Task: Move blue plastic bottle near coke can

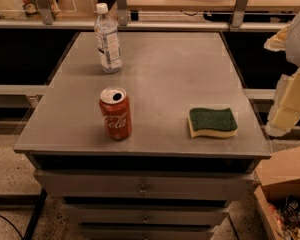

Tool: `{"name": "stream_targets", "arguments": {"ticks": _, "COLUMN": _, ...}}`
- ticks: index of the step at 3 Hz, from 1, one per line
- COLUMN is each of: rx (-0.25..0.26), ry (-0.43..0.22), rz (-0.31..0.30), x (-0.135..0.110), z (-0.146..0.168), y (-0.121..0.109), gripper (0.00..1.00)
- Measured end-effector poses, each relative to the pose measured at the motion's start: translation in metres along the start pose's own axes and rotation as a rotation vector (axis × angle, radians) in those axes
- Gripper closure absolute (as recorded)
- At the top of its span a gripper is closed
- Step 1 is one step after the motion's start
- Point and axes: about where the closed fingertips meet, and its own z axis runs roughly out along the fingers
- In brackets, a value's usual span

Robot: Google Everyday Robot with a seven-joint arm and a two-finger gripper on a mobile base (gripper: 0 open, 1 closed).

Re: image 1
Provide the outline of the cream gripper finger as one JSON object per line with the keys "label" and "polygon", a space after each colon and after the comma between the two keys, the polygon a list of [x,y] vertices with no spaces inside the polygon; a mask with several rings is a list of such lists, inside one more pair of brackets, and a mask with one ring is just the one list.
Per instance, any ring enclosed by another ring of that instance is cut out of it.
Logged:
{"label": "cream gripper finger", "polygon": [[273,52],[285,51],[288,31],[289,25],[285,26],[284,28],[279,30],[275,35],[267,39],[264,43],[264,48]]}
{"label": "cream gripper finger", "polygon": [[278,81],[265,129],[268,135],[281,137],[289,133],[299,120],[300,68],[292,76],[282,75]]}

